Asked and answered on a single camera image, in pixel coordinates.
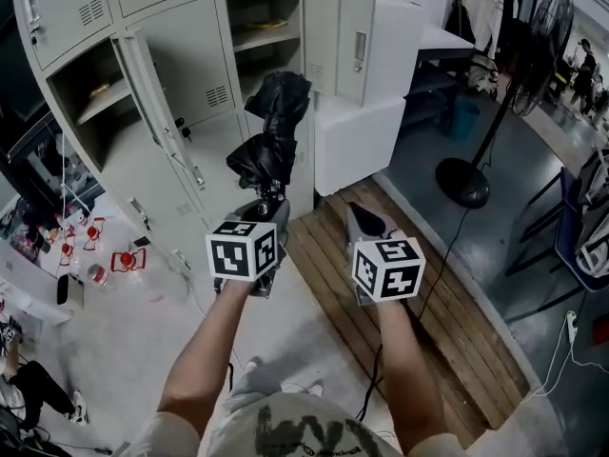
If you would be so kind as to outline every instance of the power outlet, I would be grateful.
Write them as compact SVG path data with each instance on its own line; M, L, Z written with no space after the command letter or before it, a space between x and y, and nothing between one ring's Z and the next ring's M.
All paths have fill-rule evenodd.
M576 326L578 315L576 315L574 311L567 311L566 319L567 330L569 333L569 344L573 345L575 342L575 337L578 334L578 327Z

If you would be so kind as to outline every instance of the blue trash bin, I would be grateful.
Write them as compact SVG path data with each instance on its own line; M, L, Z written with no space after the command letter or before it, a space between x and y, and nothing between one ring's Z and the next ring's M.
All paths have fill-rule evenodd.
M457 100L453 109L453 122L450 126L450 136L462 141L469 136L469 132L476 126L480 109L467 100Z

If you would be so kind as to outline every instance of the wooden pallet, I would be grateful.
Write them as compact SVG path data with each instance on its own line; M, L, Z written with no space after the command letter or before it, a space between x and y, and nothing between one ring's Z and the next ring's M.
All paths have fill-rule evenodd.
M499 428L529 387L454 273L445 267L438 280L443 259L372 179L324 198L315 211L291 222L287 242L290 257L366 374L372 376L381 334L376 309L358 306L347 271L344 216L349 202L388 214L406 235L419 240L427 264L421 292L408 305L442 394L446 423L467 448L487 428ZM383 394L383 384L378 390Z

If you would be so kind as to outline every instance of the pedestal fan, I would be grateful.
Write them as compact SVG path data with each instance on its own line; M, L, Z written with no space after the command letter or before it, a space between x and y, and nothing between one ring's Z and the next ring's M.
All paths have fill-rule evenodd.
M556 72L573 24L573 0L543 0L535 12L515 72L501 107L471 163L454 157L436 168L436 181L451 200L469 209L479 209L488 201L490 187L478 170L484 153L511 107L517 115L527 115L537 105Z

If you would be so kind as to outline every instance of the white cube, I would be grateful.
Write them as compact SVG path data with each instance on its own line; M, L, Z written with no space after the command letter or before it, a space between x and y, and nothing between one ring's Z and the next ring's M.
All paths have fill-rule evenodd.
M277 265L275 224L225 220L206 235L214 278L256 281Z
M425 257L415 238L358 242L353 281L376 303L419 293Z

